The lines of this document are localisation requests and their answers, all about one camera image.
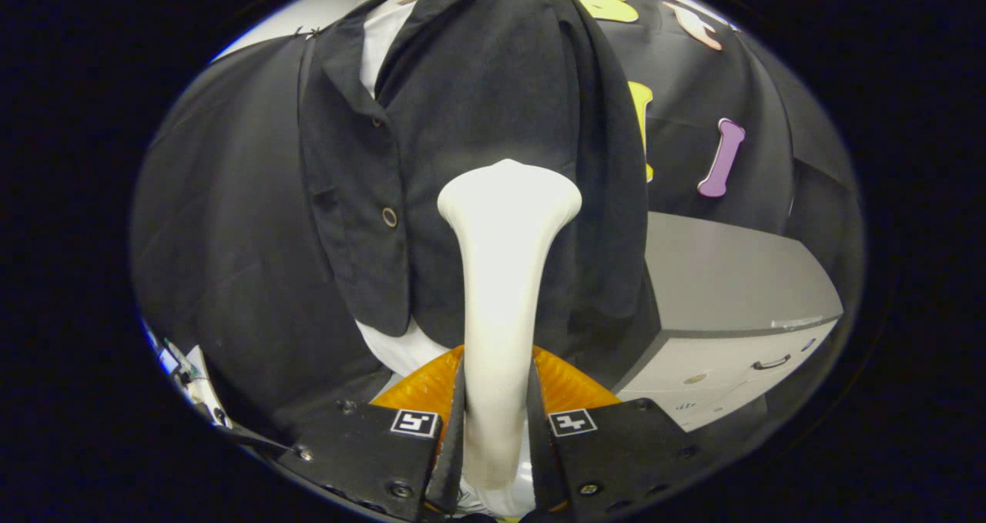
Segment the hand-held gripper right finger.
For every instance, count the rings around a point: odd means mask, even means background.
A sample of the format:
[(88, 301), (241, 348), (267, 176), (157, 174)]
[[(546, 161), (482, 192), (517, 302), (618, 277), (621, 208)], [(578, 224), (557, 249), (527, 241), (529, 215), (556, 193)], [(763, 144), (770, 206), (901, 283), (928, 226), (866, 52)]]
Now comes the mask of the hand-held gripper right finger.
[(533, 348), (529, 381), (535, 520), (632, 520), (704, 476), (716, 456), (655, 401), (621, 401)]

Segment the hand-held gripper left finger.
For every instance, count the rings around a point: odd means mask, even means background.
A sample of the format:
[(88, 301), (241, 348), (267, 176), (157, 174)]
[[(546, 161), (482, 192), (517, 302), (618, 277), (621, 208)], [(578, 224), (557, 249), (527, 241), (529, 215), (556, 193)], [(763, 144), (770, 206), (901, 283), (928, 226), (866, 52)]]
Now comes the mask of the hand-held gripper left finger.
[(276, 467), (325, 498), (382, 521), (441, 522), (464, 464), (464, 348), (370, 403), (338, 401), (300, 426)]

